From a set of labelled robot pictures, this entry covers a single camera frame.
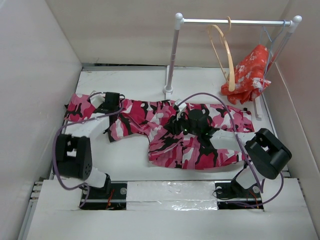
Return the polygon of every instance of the camouflage pattern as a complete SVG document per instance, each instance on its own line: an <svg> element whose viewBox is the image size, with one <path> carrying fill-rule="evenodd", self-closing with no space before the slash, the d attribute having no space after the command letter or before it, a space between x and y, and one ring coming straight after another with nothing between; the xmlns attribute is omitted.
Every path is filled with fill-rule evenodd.
<svg viewBox="0 0 320 240"><path fill-rule="evenodd" d="M87 101L88 95L74 93L71 97L64 119L79 122L89 119L96 108Z"/></svg>
<svg viewBox="0 0 320 240"><path fill-rule="evenodd" d="M149 160L159 167L204 170L229 164L244 159L241 153L227 149L205 147L195 135L172 135L164 125L176 114L173 100L147 102L125 99L123 111L118 115L108 131L111 142L125 136L140 134L149 140ZM232 123L227 111L221 104L187 103L187 112L200 109L209 116L209 124L214 128L233 132ZM237 132L254 131L251 113L228 106Z"/></svg>

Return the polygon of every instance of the camouflage cloth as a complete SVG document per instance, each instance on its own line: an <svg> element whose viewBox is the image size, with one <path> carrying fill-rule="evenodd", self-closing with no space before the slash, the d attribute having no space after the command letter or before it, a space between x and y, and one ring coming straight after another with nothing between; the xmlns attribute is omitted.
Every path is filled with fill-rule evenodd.
<svg viewBox="0 0 320 240"><path fill-rule="evenodd" d="M125 99L123 111L116 122L109 128L111 142L118 141L125 136L141 134L149 140L149 160L154 165L166 168L180 168L204 170L243 160L239 152L227 149L205 147L195 135L183 133L172 135L164 125L170 117L176 114L173 100L147 102ZM209 116L209 124L214 128L233 132L231 120L221 104L192 104L187 103L187 112L200 109ZM251 113L228 106L241 133L254 131Z"/></svg>

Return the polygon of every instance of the metal rod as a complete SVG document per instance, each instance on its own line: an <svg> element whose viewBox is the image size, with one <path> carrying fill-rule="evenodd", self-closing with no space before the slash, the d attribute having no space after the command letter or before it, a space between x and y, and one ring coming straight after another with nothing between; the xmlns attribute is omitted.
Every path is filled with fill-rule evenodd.
<svg viewBox="0 0 320 240"><path fill-rule="evenodd" d="M204 25L228 25L229 21L226 19L183 19L184 24L204 24ZM292 21L285 21L285 26L289 27ZM255 20L231 20L231 25L239 26L270 26L270 27L282 27L284 21L255 21Z"/></svg>
<svg viewBox="0 0 320 240"><path fill-rule="evenodd" d="M287 42L289 41L290 37L291 37L292 33L291 32L287 32L285 34L285 36L283 37L280 45L278 46L277 50L274 52L273 57L271 58L271 61L266 69L266 73L269 71L270 67L273 65L274 62L277 61L279 55L281 54L281 52L283 51L283 49L285 48Z"/></svg>
<svg viewBox="0 0 320 240"><path fill-rule="evenodd" d="M179 37L179 31L180 30L174 30L174 36L173 36L173 43L172 43L172 49L171 49L171 57L170 57L170 65L169 65L169 73L168 73L168 80L166 83L166 86L164 88L165 92L172 92L173 88L171 86L172 84L172 77L174 75L174 67L175 67L175 61L176 61L176 51L177 51L177 45L178 45L178 37Z"/></svg>

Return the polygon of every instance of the hanging garment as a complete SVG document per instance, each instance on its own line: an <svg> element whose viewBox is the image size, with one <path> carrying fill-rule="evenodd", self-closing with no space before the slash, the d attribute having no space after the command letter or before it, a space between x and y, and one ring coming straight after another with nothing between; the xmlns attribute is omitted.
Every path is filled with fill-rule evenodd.
<svg viewBox="0 0 320 240"><path fill-rule="evenodd" d="M145 135L149 140L149 161L159 167L204 170L226 166L243 160L242 154L227 149L207 147L197 136L183 133L172 135L164 125L176 114L175 101L157 102L125 99L124 109L108 131L110 142L132 134ZM214 128L233 132L231 120L221 104L187 103L186 111L200 109L209 116ZM241 133L254 131L251 113L228 106L236 129Z"/></svg>
<svg viewBox="0 0 320 240"><path fill-rule="evenodd" d="M222 95L227 96L230 103L253 101L261 95L262 90L259 92L259 89L262 89L264 81L263 90L270 85L270 81L264 80L268 54L268 49L259 44L234 68L235 90L229 91L228 83L221 86Z"/></svg>

